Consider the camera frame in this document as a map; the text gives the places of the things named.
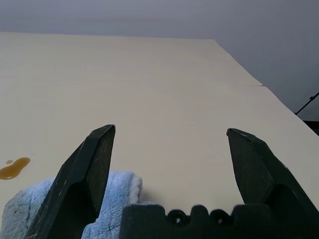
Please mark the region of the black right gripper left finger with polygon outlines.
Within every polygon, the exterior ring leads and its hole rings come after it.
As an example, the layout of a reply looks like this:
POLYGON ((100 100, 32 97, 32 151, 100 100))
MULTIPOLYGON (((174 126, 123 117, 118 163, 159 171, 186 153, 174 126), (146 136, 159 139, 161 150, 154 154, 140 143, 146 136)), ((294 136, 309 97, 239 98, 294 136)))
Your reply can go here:
POLYGON ((25 238, 79 239, 99 216, 107 186, 115 125, 93 130, 62 164, 25 238))

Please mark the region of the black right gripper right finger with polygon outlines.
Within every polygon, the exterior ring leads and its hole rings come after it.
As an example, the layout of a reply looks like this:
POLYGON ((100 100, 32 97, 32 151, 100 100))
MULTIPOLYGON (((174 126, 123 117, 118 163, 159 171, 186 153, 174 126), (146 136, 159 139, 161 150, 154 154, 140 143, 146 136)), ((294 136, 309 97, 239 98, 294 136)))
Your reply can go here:
POLYGON ((244 203, 267 205, 283 238, 317 239, 319 212, 290 170, 256 136, 235 128, 226 134, 244 203))

